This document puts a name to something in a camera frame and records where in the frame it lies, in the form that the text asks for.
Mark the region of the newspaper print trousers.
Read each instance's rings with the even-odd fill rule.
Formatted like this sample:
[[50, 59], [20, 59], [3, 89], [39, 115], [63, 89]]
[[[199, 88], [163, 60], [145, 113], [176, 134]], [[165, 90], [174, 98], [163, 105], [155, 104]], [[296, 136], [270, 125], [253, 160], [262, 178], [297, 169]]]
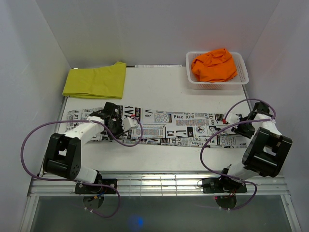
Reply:
[[[143, 109], [133, 106], [118, 105], [118, 117], [122, 120], [135, 115], [143, 127], [141, 144], [170, 145], [184, 147], [202, 147], [216, 132], [224, 128], [224, 114], [169, 112]], [[91, 113], [103, 107], [71, 110], [66, 113], [66, 120], [85, 120]], [[140, 126], [120, 136], [119, 140], [126, 144], [134, 144], [139, 140]], [[224, 130], [208, 143], [209, 148], [247, 148], [248, 139], [236, 135], [231, 129]]]

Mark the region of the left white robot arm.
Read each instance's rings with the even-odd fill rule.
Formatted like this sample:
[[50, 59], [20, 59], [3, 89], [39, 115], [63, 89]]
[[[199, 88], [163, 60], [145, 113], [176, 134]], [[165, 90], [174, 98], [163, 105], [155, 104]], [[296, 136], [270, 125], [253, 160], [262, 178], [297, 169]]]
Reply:
[[43, 170], [69, 180], [84, 182], [90, 192], [99, 192], [102, 180], [98, 178], [98, 171], [81, 164], [82, 146], [106, 129], [118, 138], [124, 132], [122, 118], [118, 113], [118, 106], [107, 102], [102, 110], [91, 113], [86, 122], [74, 129], [64, 134], [52, 134]]

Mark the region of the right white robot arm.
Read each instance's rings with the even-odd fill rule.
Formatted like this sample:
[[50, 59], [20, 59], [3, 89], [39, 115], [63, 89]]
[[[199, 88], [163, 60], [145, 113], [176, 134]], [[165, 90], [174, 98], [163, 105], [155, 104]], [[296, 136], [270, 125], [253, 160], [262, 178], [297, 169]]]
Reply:
[[226, 113], [223, 122], [234, 124], [246, 122], [231, 128], [237, 135], [250, 139], [241, 162], [231, 164], [222, 170], [224, 176], [218, 179], [219, 189], [229, 192], [239, 189], [241, 181], [255, 175], [276, 177], [292, 146], [292, 139], [279, 132], [275, 125], [275, 114], [264, 102], [256, 102], [246, 117]]

